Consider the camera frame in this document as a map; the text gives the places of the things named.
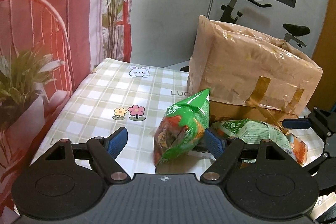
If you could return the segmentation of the green tortilla chip bag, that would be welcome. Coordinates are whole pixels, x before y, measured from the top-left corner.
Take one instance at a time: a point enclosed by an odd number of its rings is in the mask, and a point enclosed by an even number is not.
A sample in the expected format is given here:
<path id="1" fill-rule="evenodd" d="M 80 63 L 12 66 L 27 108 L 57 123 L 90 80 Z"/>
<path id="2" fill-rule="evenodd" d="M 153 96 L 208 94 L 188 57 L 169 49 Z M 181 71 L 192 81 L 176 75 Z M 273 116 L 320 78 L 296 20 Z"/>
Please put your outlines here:
<path id="1" fill-rule="evenodd" d="M 210 89 L 170 105 L 154 134 L 154 165 L 192 150 L 210 124 Z"/>

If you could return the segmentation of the black exercise bike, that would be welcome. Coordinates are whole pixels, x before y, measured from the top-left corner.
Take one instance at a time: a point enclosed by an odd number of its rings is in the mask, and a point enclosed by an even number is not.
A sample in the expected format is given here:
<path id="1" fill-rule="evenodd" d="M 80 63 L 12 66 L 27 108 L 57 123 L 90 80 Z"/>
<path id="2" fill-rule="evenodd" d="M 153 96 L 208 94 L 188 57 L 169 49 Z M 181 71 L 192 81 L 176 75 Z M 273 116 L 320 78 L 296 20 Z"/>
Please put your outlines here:
<path id="1" fill-rule="evenodd" d="M 228 5 L 221 6 L 221 10 L 223 11 L 222 16 L 220 18 L 221 22 L 236 24 L 238 19 L 243 16 L 243 13 L 238 11 L 236 18 L 232 17 L 232 11 L 234 10 L 237 1 L 238 0 L 230 0 Z M 261 8 L 272 7 L 271 3 L 267 4 L 259 3 L 259 1 L 262 0 L 245 0 L 245 1 L 248 1 L 254 4 L 255 6 Z M 301 41 L 298 37 L 307 36 L 308 34 L 310 34 L 310 28 L 308 26 L 299 26 L 295 24 L 284 23 L 282 27 L 286 30 L 286 34 L 284 36 L 285 41 L 289 43 L 291 40 L 293 40 L 294 42 L 297 43 L 298 47 L 300 48 L 307 47 L 307 45 L 303 41 Z"/>

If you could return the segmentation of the brown tape-covered cardboard box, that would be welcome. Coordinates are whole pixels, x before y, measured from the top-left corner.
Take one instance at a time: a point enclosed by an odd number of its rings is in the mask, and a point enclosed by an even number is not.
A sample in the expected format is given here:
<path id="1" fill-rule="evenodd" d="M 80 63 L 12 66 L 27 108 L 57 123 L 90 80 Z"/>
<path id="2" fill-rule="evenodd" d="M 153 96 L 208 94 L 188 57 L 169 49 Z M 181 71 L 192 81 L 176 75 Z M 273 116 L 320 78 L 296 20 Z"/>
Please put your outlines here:
<path id="1" fill-rule="evenodd" d="M 279 125 L 297 118 L 323 71 L 283 39 L 200 16 L 189 61 L 190 94 L 210 91 L 210 120 Z"/>

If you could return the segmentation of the checked cartoon tablecloth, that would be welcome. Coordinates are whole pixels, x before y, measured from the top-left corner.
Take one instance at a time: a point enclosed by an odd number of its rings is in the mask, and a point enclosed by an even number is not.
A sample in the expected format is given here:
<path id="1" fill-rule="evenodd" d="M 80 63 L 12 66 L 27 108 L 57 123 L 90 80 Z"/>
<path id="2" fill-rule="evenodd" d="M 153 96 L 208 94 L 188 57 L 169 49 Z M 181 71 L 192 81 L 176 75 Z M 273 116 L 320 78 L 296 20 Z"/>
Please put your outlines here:
<path id="1" fill-rule="evenodd" d="M 236 223 L 214 188 L 198 182 L 213 162 L 190 152 L 155 167 L 153 136 L 166 109 L 189 96 L 188 75 L 168 68 L 105 59 L 79 85 L 37 151 L 41 156 L 58 140 L 74 143 L 128 131 L 117 162 L 134 178 L 105 197 L 91 215 L 72 223 Z"/>

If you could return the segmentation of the red printed backdrop curtain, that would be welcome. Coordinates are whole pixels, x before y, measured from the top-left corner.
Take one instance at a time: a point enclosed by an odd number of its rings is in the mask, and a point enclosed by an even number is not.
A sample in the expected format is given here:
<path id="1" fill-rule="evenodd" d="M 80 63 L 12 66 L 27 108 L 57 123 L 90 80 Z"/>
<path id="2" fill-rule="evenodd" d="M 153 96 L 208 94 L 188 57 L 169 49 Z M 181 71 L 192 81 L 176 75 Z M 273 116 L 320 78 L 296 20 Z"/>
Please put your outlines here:
<path id="1" fill-rule="evenodd" d="M 81 81 L 129 61 L 131 0 L 1 0 L 1 223 L 11 188 Z"/>

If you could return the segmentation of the pale green snack bag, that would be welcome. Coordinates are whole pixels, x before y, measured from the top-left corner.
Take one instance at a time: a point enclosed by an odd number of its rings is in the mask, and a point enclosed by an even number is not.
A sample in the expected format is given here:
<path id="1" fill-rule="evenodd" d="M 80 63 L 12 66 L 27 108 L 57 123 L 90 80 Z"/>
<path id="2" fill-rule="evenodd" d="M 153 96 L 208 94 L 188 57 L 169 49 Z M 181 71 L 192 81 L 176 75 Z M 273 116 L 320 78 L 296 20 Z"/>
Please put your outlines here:
<path id="1" fill-rule="evenodd" d="M 307 145 L 298 137 L 288 132 L 284 134 L 271 124 L 251 119 L 218 121 L 212 124 L 219 135 L 235 136 L 246 144 L 259 144 L 263 139 L 270 139 L 290 155 L 299 165 L 307 160 Z"/>

